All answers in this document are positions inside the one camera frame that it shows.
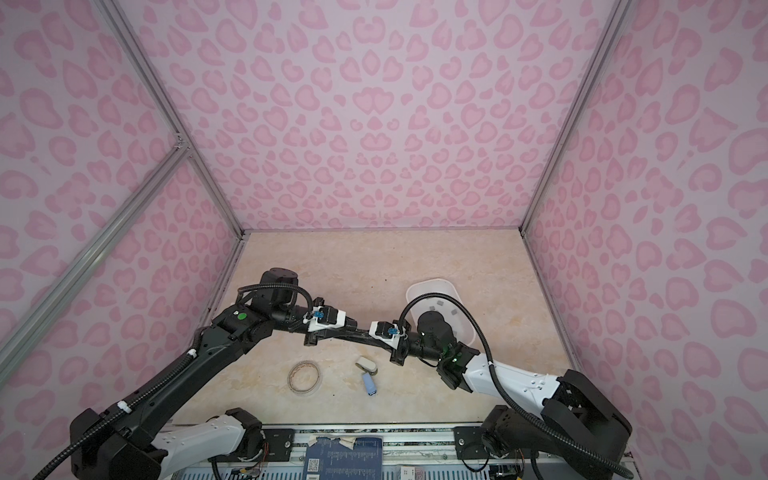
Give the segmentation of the blue mini stapler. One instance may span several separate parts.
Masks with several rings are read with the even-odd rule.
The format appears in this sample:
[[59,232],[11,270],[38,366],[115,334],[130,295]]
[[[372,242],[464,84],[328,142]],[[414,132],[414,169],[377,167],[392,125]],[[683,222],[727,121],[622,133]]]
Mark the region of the blue mini stapler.
[[369,396],[375,396],[378,390],[373,380],[373,376],[369,372],[365,371],[362,373],[361,379],[362,379],[366,393]]

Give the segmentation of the black stapler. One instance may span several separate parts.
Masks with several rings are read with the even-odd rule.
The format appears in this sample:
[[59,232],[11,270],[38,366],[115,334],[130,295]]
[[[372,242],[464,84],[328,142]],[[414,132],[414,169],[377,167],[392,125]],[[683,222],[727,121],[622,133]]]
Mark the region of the black stapler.
[[363,345],[381,346],[383,344],[381,340],[371,336],[368,331],[357,328],[326,329],[321,332],[321,335],[323,339],[340,339]]

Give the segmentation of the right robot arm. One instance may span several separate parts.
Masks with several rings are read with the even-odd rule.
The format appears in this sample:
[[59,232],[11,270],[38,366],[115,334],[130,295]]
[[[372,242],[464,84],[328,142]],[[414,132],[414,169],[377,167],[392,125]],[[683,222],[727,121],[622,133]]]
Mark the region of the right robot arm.
[[[438,310],[407,321],[413,308],[436,300],[468,321],[481,347],[459,341]],[[409,301],[391,325],[374,333],[394,343],[392,359],[414,356],[433,361],[441,380],[452,390],[494,396],[505,410],[493,421],[491,437],[508,449],[547,452],[561,457],[585,479],[634,478],[621,461],[632,433],[629,420],[583,373],[539,374],[498,361],[478,321],[455,297],[429,292]]]

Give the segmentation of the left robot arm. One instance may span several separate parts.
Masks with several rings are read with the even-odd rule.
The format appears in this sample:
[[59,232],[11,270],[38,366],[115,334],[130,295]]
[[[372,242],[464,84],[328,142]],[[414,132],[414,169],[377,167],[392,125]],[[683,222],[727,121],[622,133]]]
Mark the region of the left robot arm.
[[69,445],[37,478],[48,478],[64,462],[78,479],[164,479],[221,456],[263,459],[262,423],[243,408],[177,430],[169,440],[161,431],[210,380],[276,331],[301,334],[307,346],[326,339],[379,343],[345,312],[300,287],[295,272],[272,268],[258,283],[239,288],[235,303],[198,329],[188,350],[159,374],[103,412],[78,415]]

